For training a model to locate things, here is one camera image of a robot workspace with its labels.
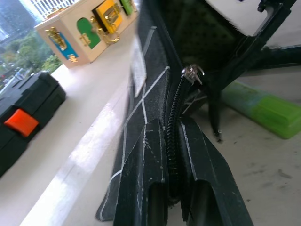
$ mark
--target window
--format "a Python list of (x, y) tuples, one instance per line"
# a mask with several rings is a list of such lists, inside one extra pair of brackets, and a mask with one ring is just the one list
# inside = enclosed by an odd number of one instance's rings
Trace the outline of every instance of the window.
[(0, 1), (0, 95), (10, 83), (42, 70), (52, 73), (62, 64), (34, 27), (76, 1)]

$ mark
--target green panel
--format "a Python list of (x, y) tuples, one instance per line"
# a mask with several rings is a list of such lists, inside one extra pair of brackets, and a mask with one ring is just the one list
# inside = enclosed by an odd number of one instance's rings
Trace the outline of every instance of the green panel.
[(264, 97), (258, 103), (252, 119), (284, 139), (301, 131), (301, 107), (274, 96)]
[(99, 42), (100, 38), (98, 35), (93, 32), (94, 28), (91, 25), (90, 21), (86, 18), (81, 18), (77, 21), (77, 29), (81, 34), (86, 33), (91, 43), (89, 44), (90, 48), (94, 48)]
[(251, 118), (253, 108), (267, 95), (263, 91), (233, 81), (222, 91), (222, 100), (225, 104)]
[(123, 9), (125, 10), (127, 15), (131, 15), (133, 12), (133, 7), (129, 0), (120, 0), (120, 3), (123, 5)]

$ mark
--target zipper teeth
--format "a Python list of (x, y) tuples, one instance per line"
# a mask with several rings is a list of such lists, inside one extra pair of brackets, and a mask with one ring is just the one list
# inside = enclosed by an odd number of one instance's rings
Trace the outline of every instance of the zipper teeth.
[(240, 34), (244, 34), (242, 32), (242, 30), (224, 13), (222, 13), (216, 6), (214, 6), (211, 2), (209, 2), (208, 0), (205, 0), (205, 2), (213, 9), (215, 10), (221, 17), (223, 17), (229, 24), (230, 26), (232, 26), (232, 28), (234, 28), (238, 33)]
[(182, 102), (188, 92), (188, 87), (190, 83), (186, 78), (182, 77), (176, 91), (172, 108), (170, 111), (170, 116), (167, 124), (167, 133), (166, 133), (166, 153), (167, 153), (167, 166), (169, 173), (169, 188), (170, 196), (172, 200), (179, 196), (179, 163), (177, 160), (177, 146), (176, 146), (176, 125), (180, 116), (180, 110)]

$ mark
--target blue panel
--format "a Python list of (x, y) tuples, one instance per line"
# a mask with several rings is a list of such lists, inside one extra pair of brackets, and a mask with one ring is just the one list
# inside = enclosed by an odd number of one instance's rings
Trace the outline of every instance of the blue panel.
[(66, 43), (67, 48), (66, 48), (65, 50), (61, 50), (61, 48), (60, 48), (60, 46), (59, 46), (58, 44), (56, 44), (52, 39), (50, 39), (50, 40), (56, 45), (56, 47), (58, 48), (58, 50), (63, 54), (63, 56), (64, 56), (67, 60), (69, 60), (68, 55), (70, 55), (70, 54), (74, 54), (74, 56), (75, 56), (76, 58), (78, 58), (78, 57), (79, 57), (78, 54), (75, 52), (75, 50), (74, 50), (74, 49), (72, 48), (72, 46), (69, 44), (69, 42), (67, 41), (67, 39), (63, 36), (63, 34), (62, 34), (61, 32), (59, 32), (59, 33), (60, 33), (62, 39), (64, 39), (64, 41), (65, 41), (65, 43)]

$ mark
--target black toolbox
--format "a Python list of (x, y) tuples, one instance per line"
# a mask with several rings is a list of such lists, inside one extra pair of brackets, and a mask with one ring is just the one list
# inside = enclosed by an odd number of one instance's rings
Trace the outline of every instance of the black toolbox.
[[(63, 88), (45, 72), (7, 87), (0, 96), (0, 177), (17, 161), (31, 139), (49, 122), (65, 99)], [(4, 124), (18, 109), (38, 121), (27, 137)]]

